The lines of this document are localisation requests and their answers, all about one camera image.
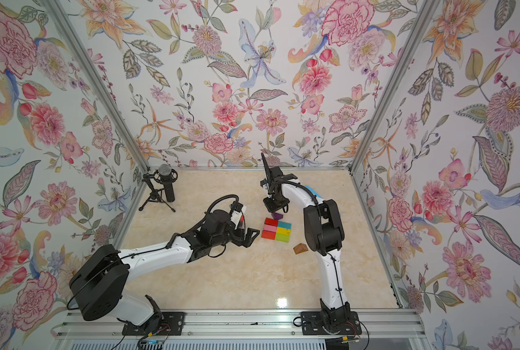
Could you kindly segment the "red rectangular block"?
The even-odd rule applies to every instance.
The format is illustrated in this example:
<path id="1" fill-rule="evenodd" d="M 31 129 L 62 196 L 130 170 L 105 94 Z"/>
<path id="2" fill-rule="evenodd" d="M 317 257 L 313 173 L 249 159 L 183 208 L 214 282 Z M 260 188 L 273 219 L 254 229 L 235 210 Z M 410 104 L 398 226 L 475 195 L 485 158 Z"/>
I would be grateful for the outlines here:
<path id="1" fill-rule="evenodd" d="M 276 240 L 277 233 L 268 230 L 263 230 L 263 232 L 261 233 L 261 237 L 263 239 Z"/>
<path id="2" fill-rule="evenodd" d="M 264 220 L 264 224 L 268 225 L 268 226 L 275 226 L 275 227 L 277 227 L 279 225 L 279 221 L 278 220 L 273 220 L 273 219 L 270 219 L 270 218 L 266 218 Z"/>

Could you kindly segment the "teal small block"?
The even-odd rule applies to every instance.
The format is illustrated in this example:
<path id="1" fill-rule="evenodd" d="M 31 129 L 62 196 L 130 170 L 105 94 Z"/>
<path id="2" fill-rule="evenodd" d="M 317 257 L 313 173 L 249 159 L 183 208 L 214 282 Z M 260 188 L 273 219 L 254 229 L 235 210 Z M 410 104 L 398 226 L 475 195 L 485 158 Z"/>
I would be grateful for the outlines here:
<path id="1" fill-rule="evenodd" d="M 291 224 L 290 223 L 285 223 L 285 222 L 279 221 L 277 226 L 279 228 L 284 228 L 286 230 L 291 230 Z"/>

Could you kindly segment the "pink rectangular block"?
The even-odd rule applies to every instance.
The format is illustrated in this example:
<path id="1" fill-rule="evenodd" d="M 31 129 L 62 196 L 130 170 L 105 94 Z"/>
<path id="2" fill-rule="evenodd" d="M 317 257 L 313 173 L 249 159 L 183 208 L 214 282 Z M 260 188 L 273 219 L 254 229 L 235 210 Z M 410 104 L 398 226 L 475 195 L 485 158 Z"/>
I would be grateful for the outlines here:
<path id="1" fill-rule="evenodd" d="M 270 235 L 274 236 L 277 233 L 277 226 L 265 225 L 263 227 L 262 233 L 266 233 L 266 234 L 270 234 Z"/>

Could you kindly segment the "yellow rectangular block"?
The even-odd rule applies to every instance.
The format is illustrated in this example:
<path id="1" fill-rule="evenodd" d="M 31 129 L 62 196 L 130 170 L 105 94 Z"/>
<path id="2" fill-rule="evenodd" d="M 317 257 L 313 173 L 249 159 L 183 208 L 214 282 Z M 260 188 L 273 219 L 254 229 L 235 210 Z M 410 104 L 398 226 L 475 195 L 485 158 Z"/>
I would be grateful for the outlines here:
<path id="1" fill-rule="evenodd" d="M 291 233 L 290 229 L 287 229 L 285 227 L 277 227 L 276 233 L 279 235 L 286 235 L 289 236 Z"/>

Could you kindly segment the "green rectangular block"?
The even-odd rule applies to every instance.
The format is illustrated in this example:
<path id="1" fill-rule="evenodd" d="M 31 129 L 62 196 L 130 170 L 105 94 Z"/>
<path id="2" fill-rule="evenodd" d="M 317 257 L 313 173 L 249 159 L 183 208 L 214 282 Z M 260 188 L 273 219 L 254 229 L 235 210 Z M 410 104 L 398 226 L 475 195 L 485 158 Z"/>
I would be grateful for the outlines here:
<path id="1" fill-rule="evenodd" d="M 284 233 L 276 233 L 275 240 L 279 242 L 289 242 L 290 236 Z"/>

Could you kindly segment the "brown small block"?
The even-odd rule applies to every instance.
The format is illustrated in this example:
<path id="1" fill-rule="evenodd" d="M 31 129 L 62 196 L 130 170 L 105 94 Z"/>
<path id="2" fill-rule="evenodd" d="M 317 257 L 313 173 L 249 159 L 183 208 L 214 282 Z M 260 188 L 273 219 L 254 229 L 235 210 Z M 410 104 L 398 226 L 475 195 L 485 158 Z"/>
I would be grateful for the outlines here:
<path id="1" fill-rule="evenodd" d="M 308 250 L 309 248 L 306 244 L 298 244 L 293 248 L 295 255 L 302 254 L 304 252 L 307 252 Z"/>

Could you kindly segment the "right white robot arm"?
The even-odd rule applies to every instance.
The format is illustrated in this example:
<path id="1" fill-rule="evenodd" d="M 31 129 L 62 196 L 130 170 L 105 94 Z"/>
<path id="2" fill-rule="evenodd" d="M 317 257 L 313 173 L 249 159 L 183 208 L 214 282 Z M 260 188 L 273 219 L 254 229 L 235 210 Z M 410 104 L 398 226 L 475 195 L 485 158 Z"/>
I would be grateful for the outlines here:
<path id="1" fill-rule="evenodd" d="M 341 249 L 345 231 L 335 201 L 325 200 L 303 185 L 293 174 L 285 174 L 277 166 L 264 163 L 265 179 L 260 183 L 267 197 L 263 202 L 270 213 L 287 211 L 290 204 L 303 212 L 305 241 L 316 253 L 321 272 L 322 293 L 320 320 L 317 326 L 330 334 L 355 322 L 348 302 L 342 272 Z"/>

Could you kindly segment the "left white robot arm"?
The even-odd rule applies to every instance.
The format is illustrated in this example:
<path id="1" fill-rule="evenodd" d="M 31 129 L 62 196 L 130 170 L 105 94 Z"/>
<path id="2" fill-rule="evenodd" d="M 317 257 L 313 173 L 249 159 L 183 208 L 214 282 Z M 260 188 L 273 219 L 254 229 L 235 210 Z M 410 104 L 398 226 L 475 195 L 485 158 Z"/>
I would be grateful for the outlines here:
<path id="1" fill-rule="evenodd" d="M 137 249 L 115 249 L 107 244 L 69 281 L 69 309 L 79 309 L 84 321 L 114 317 L 139 328 L 156 330 L 164 322 L 161 309 L 150 295 L 139 297 L 126 291 L 127 283 L 172 265 L 184 265 L 210 257 L 215 247 L 228 244 L 249 248 L 260 235 L 245 226 L 242 211 L 215 210 L 184 233 L 164 243 Z"/>

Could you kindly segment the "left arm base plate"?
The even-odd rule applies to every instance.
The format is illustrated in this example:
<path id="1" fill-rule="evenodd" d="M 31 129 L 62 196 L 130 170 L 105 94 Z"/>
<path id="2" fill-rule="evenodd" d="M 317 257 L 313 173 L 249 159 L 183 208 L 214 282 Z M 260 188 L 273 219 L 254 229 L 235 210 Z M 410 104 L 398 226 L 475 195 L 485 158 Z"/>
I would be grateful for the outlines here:
<path id="1" fill-rule="evenodd" d="M 122 329 L 122 335 L 139 337 L 181 335 L 186 315 L 184 312 L 162 312 L 162 316 L 154 315 L 141 326 L 128 322 Z"/>

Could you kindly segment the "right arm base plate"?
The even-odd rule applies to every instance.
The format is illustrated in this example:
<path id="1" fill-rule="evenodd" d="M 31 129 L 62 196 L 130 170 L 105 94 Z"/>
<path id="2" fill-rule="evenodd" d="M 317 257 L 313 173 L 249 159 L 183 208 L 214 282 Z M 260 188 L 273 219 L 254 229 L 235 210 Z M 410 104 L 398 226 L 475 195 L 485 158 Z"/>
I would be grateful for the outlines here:
<path id="1" fill-rule="evenodd" d="M 352 311 L 348 318 L 339 316 L 321 316 L 320 311 L 303 311 L 300 313 L 300 325 L 303 335 L 363 335 L 359 315 Z"/>

